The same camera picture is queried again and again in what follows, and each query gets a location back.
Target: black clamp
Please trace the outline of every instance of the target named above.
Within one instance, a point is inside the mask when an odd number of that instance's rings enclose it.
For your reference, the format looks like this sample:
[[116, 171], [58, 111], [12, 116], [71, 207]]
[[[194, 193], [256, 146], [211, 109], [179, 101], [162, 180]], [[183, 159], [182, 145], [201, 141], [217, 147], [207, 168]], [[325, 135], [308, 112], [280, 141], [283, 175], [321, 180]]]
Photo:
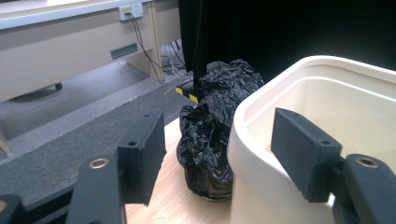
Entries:
[[302, 115], [276, 109], [271, 149], [311, 203], [332, 207], [337, 224], [385, 224], [396, 220], [396, 177], [375, 158], [340, 156], [341, 144]]
[[115, 155], [81, 164], [74, 186], [23, 206], [18, 195], [0, 196], [0, 223], [126, 223], [126, 203], [149, 205], [166, 154], [163, 112], [131, 125]]

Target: yellow and black tape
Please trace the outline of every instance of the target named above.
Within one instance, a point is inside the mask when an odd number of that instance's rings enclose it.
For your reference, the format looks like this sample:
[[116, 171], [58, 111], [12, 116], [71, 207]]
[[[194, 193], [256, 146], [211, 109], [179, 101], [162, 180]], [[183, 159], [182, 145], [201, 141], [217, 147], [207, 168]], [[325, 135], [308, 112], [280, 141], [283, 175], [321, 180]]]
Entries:
[[198, 104], [198, 102], [199, 102], [198, 97], [190, 94], [187, 91], [183, 91], [183, 89], [181, 89], [180, 87], [176, 87], [175, 91], [178, 92], [179, 94], [184, 95], [185, 97], [189, 98], [190, 100], [194, 101], [196, 104]]

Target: wooden floor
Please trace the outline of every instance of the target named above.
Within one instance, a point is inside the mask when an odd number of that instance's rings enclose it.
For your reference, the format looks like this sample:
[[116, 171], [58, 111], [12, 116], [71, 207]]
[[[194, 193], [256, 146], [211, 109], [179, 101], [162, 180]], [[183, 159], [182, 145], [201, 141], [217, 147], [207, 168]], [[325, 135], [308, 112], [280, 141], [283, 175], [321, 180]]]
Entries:
[[178, 124], [177, 119], [165, 127], [167, 154], [149, 206], [126, 205], [128, 223], [230, 223], [231, 201], [210, 202], [187, 188], [176, 154]]

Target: plastic bag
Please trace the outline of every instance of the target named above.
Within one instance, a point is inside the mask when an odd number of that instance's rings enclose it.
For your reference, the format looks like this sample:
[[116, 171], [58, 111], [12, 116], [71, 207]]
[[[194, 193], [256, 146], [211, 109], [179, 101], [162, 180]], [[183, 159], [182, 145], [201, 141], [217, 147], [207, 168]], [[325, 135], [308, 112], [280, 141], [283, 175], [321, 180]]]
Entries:
[[194, 193], [212, 200], [231, 197], [233, 171], [227, 145], [233, 115], [239, 104], [263, 86], [262, 77], [246, 62], [219, 63], [201, 77], [205, 98], [195, 108], [180, 111], [182, 137], [177, 159]]

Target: metal ring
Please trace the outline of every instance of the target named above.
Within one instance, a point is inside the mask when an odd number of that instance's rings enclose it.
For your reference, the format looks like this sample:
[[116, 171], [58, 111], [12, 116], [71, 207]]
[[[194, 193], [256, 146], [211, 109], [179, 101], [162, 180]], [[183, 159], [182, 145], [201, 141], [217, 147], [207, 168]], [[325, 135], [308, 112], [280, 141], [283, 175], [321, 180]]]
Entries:
[[108, 164], [108, 159], [100, 158], [90, 162], [90, 167], [92, 169], [100, 169]]
[[0, 213], [2, 213], [7, 208], [7, 203], [0, 201]]
[[379, 165], [376, 161], [373, 161], [367, 157], [358, 157], [356, 158], [356, 162], [362, 166], [369, 167], [369, 168], [378, 168]]

